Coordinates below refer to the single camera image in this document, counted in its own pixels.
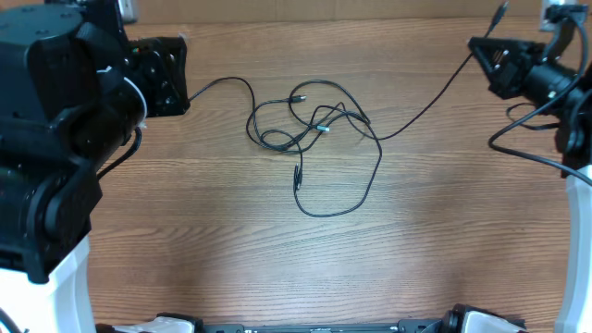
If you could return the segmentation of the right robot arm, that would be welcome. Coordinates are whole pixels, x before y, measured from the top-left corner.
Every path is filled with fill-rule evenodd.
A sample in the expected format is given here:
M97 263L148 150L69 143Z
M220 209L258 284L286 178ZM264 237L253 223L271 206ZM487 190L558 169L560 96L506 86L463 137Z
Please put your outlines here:
M566 45L474 37L468 47L484 71L489 89L507 100L523 97L533 111L493 134L491 149L558 169L566 182L570 211L570 249L556 332L591 329L591 63L582 47L578 68L558 59ZM553 116L555 145L562 160L517 151L497 140L537 116Z

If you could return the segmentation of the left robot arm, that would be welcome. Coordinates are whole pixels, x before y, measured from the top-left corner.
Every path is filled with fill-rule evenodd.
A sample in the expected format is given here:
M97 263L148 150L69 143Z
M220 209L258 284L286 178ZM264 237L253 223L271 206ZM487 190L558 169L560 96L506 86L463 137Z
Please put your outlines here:
M91 215L149 117L189 108L184 38L132 41L131 1L1 13L1 328L93 332Z

